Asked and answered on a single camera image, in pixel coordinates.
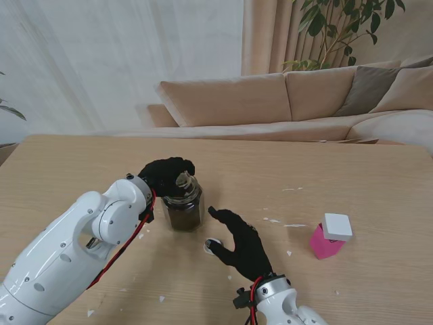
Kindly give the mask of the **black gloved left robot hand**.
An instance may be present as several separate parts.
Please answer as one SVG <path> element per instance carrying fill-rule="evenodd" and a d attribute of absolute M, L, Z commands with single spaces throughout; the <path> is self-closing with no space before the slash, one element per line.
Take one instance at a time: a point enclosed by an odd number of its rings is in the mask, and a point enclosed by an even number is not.
<path fill-rule="evenodd" d="M 194 164 L 181 157 L 170 157 L 148 163 L 138 177 L 155 191 L 157 197 L 181 197 L 186 191 L 176 184 L 176 180 L 184 172 L 195 175 Z"/>

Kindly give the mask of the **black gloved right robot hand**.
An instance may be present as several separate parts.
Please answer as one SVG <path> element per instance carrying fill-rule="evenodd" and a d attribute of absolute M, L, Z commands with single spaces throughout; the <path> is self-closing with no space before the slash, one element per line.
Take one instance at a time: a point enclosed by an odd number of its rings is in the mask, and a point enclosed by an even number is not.
<path fill-rule="evenodd" d="M 234 250 L 230 251 L 213 239 L 206 241 L 208 248 L 225 265 L 234 267 L 243 277 L 255 282 L 259 277 L 267 278 L 274 274 L 269 258 L 263 248 L 256 229 L 239 215 L 227 210 L 209 207 L 213 219 L 224 224 L 233 236 Z"/>

